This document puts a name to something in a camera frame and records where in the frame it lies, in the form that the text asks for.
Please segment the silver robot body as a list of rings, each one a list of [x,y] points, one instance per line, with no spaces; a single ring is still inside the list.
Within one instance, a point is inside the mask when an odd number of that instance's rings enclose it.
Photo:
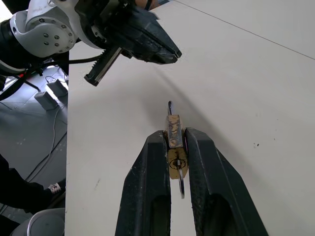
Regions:
[[[65,208],[40,211],[20,224],[10,236],[64,236]]]

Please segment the brass padlock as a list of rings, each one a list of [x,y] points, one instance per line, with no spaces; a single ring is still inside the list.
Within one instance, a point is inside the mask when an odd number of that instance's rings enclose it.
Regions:
[[[168,102],[166,129],[167,159],[171,179],[184,179],[189,168],[185,130],[173,102]]]

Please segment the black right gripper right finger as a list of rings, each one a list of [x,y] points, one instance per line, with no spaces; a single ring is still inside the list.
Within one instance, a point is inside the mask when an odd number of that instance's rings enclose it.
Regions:
[[[196,236],[269,236],[247,187],[214,141],[185,130]]]

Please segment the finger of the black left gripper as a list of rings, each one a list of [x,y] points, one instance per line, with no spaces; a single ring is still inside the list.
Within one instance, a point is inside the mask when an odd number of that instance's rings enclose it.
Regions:
[[[159,24],[158,17],[149,11],[143,9],[132,9],[124,22],[123,33],[126,38],[162,37],[169,36],[164,28]],[[178,48],[178,58],[182,55]]]
[[[156,64],[172,64],[178,60],[178,47],[169,36],[128,36],[126,51],[138,60]]]

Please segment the silver key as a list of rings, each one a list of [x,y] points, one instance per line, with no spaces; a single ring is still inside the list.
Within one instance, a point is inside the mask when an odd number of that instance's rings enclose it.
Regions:
[[[180,188],[180,194],[181,194],[181,199],[185,198],[185,187],[184,187],[184,172],[183,168],[185,167],[185,161],[181,159],[176,160],[176,167],[179,175],[179,188]]]

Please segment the grey power adapter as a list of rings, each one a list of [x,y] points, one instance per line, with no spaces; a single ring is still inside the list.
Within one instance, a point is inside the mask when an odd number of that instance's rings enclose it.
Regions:
[[[49,81],[47,86],[56,97],[63,97],[63,96],[66,96],[68,94],[68,90],[61,83],[61,81],[59,79],[53,79],[53,80]]]
[[[38,92],[34,98],[46,111],[53,110],[58,106],[56,100],[46,91]]]

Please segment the person's black trouser leg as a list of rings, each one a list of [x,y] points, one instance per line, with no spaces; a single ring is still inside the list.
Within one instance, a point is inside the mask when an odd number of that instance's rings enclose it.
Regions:
[[[53,195],[36,182],[27,182],[0,155],[0,203],[37,213],[51,206],[63,193]]]

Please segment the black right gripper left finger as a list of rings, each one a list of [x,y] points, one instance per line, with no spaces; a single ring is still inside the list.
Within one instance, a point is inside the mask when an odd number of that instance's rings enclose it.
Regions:
[[[115,236],[170,236],[171,190],[162,131],[147,137],[127,174]]]

